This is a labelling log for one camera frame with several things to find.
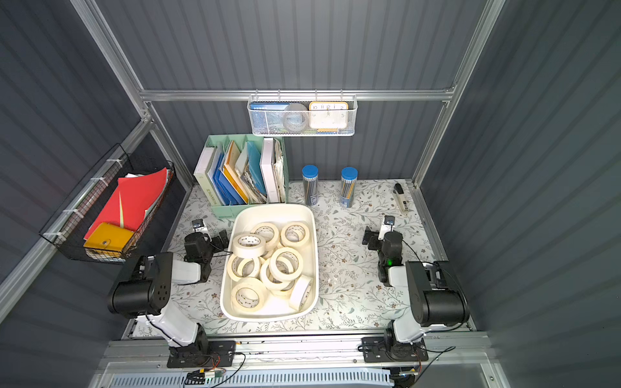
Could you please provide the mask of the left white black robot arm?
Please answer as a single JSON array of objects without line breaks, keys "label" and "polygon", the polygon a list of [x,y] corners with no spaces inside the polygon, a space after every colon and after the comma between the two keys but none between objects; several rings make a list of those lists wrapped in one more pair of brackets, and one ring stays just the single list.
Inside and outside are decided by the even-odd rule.
[{"label": "left white black robot arm", "polygon": [[228,255],[226,231],[210,237],[203,228],[184,238],[185,257],[172,252],[133,257],[124,263],[108,294],[108,310],[147,323],[169,346],[168,366],[199,366],[218,360],[204,329],[171,302],[171,287],[206,283],[215,255]]}]

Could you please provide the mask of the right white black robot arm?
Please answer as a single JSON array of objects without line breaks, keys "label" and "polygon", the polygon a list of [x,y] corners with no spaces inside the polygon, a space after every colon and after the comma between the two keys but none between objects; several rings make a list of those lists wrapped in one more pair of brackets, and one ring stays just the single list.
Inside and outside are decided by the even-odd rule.
[{"label": "right white black robot arm", "polygon": [[409,307],[384,332],[380,347],[391,352],[399,345],[419,344],[430,332],[454,331],[470,319],[470,309],[447,261],[424,262],[403,257],[407,246],[392,229],[365,229],[362,245],[378,254],[378,279],[388,288],[404,289]]}]

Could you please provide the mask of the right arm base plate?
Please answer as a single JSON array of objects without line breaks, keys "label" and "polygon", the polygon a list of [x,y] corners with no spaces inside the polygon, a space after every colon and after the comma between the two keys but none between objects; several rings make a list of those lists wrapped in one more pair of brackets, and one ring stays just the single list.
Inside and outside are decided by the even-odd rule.
[{"label": "right arm base plate", "polygon": [[412,344],[393,344],[380,336],[367,336],[357,346],[365,363],[419,362],[429,359],[428,353]]}]

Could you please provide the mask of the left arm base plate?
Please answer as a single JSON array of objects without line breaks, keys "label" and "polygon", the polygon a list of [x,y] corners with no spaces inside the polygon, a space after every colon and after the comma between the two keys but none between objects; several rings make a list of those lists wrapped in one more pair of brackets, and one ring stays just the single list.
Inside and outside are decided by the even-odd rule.
[{"label": "left arm base plate", "polygon": [[230,367],[234,360],[237,343],[233,340],[209,341],[206,346],[189,345],[170,347],[167,367],[169,369]]}]

